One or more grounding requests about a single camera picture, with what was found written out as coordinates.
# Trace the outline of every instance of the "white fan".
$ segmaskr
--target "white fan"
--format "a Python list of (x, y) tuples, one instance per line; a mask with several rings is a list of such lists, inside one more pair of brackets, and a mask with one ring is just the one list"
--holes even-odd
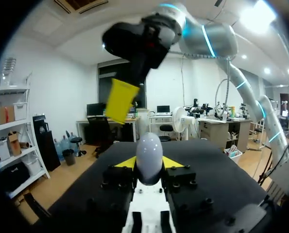
[(188, 140), (188, 127), (195, 124), (195, 118), (187, 116), (187, 111), (182, 107), (177, 107), (172, 113), (173, 129), (177, 133), (182, 133), (184, 130), (185, 140)]

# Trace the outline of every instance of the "door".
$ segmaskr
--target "door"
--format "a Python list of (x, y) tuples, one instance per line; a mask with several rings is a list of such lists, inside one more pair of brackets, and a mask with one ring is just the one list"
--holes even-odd
[[(283, 101), (288, 101), (287, 107), (285, 104), (282, 104)], [(289, 115), (289, 94), (280, 93), (280, 115), (282, 116), (282, 111), (288, 111)]]

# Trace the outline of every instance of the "white bin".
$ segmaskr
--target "white bin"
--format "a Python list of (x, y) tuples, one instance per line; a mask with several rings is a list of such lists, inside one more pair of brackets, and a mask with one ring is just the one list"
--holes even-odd
[(0, 141), (0, 160), (6, 160), (10, 157), (9, 149), (7, 146), (7, 139)]
[(15, 120), (23, 120), (27, 118), (27, 102), (14, 103)]
[(39, 164), (38, 157), (31, 153), (24, 156), (21, 160), (28, 168), (31, 176), (35, 176), (42, 169), (41, 165)]
[[(230, 150), (230, 148), (229, 149), (225, 149), (224, 153), (227, 155), (229, 150)], [(230, 159), (233, 160), (236, 164), (238, 164), (238, 161), (239, 161), (240, 157), (242, 156), (242, 152), (239, 151), (239, 150), (236, 150), (236, 151), (238, 152), (238, 155), (236, 155), (236, 156), (234, 156), (234, 157), (232, 157)]]

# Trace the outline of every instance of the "yellow block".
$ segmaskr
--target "yellow block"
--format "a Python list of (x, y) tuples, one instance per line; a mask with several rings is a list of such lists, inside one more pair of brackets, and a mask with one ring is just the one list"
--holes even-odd
[(173, 161), (165, 156), (163, 156), (163, 162), (165, 168), (171, 168), (171, 167), (183, 167), (184, 165), (177, 163), (176, 161)]
[(107, 101), (105, 115), (117, 123), (125, 124), (130, 104), (138, 91), (139, 87), (118, 79), (112, 79), (112, 88)]
[(118, 167), (126, 166), (126, 167), (132, 168), (132, 170), (134, 170), (135, 162), (136, 162), (136, 156), (134, 156), (130, 159), (127, 159), (124, 162), (121, 162), (120, 164), (117, 164), (115, 166), (118, 166)]

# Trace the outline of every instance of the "black table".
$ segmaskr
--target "black table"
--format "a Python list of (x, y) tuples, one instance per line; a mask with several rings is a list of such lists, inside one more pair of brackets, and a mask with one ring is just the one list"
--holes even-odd
[[(134, 142), (112, 145), (49, 208), (49, 212), (55, 213), (66, 206), (85, 211), (87, 200), (100, 187), (102, 173), (109, 165), (116, 165), (135, 156), (136, 145)], [(196, 171), (199, 187), (211, 195), (215, 209), (220, 213), (235, 213), (249, 203), (260, 203), (267, 195), (256, 181), (207, 140), (163, 142), (162, 146), (164, 156), (183, 165), (190, 165)], [(252, 232), (262, 232), (270, 219), (271, 215), (266, 215)], [(194, 229), (197, 228), (195, 224), (191, 223)]]

